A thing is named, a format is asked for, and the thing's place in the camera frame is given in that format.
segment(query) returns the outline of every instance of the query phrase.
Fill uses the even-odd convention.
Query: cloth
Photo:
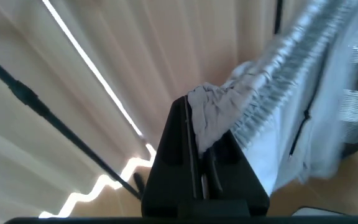
[[[335,172],[355,29],[357,0],[310,1],[258,61],[235,69],[223,86],[189,92],[200,155],[230,129],[268,195],[296,177]]]

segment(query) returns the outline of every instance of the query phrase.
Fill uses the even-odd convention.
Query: black cord
[[[21,102],[38,115],[46,119],[53,127],[55,127],[62,135],[69,139],[74,145],[81,149],[87,156],[89,156],[97,165],[104,169],[113,179],[117,180],[122,186],[127,189],[133,196],[140,199],[139,193],[124,181],[117,173],[115,173],[92,149],[90,149],[72,130],[70,130],[62,121],[60,121],[45,105],[39,100],[28,86],[13,78],[9,72],[0,66],[0,79],[11,89],[13,94],[21,100]]]
[[[280,32],[281,18],[282,18],[282,14],[283,14],[283,2],[284,2],[284,0],[277,0],[276,18],[275,18],[275,24],[274,24],[274,34],[278,34]]]

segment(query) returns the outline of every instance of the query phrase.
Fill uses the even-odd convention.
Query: black cable
[[[277,0],[276,18],[274,22],[274,34],[278,34],[280,32],[281,18],[283,14],[283,2],[284,0]]]
[[[37,94],[35,94],[28,86],[13,78],[9,72],[0,66],[0,79],[11,89],[13,94],[21,100],[21,102],[31,109],[33,109],[38,115],[46,119],[53,127],[55,127],[62,135],[69,139],[74,145],[76,145],[81,151],[83,151],[89,158],[91,158],[97,165],[104,169],[113,179],[117,180],[122,186],[128,190],[133,196],[140,199],[139,193],[124,181],[117,173],[115,173],[98,155],[96,155],[92,149],[90,149],[72,130],[70,130],[62,121],[60,121],[45,105],[39,100]]]

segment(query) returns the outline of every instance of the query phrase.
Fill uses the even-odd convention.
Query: gray cloth
[[[347,46],[357,29],[357,0],[311,1],[258,61],[221,87],[189,92],[200,154],[230,129],[269,195],[296,177],[335,172],[342,89],[352,81]]]

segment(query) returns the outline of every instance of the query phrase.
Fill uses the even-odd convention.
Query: clothing
[[[296,177],[334,173],[355,29],[358,0],[310,1],[258,61],[221,87],[189,92],[200,155],[230,129],[268,195]]]

